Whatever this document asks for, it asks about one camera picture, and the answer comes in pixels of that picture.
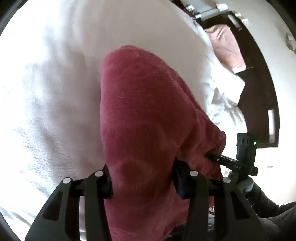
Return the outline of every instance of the white fabric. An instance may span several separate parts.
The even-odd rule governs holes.
[[[100,65],[122,45],[175,69],[236,152],[228,140],[246,131],[233,104],[244,82],[182,16],[166,0],[29,0],[8,23],[0,36],[0,211],[21,240],[64,177],[103,167]]]

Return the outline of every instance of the wall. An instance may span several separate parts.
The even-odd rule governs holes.
[[[187,2],[202,11],[213,5],[211,0]],[[258,149],[255,165],[259,174],[254,180],[277,204],[296,201],[296,54],[285,45],[288,27],[265,0],[218,2],[248,18],[246,26],[264,55],[277,94],[281,122],[279,147]]]

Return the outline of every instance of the person's hand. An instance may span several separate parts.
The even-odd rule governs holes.
[[[241,191],[242,194],[246,195],[249,193],[254,186],[254,181],[252,178],[248,177],[247,179],[237,183],[237,188]]]

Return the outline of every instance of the person's arm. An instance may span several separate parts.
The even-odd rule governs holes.
[[[279,207],[264,194],[256,183],[254,183],[252,190],[246,194],[246,199],[260,218],[275,217],[296,206],[296,202],[291,202]]]

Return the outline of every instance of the pink cushion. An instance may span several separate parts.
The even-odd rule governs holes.
[[[204,154],[221,153],[225,133],[178,74],[143,49],[111,52],[103,61],[101,90],[101,138],[114,192],[105,201],[112,239],[161,241],[186,221],[189,205],[173,186],[175,156],[221,179],[219,165]]]
[[[229,26],[218,24],[205,29],[205,32],[211,40],[215,55],[222,64],[234,73],[246,70],[246,64]]]

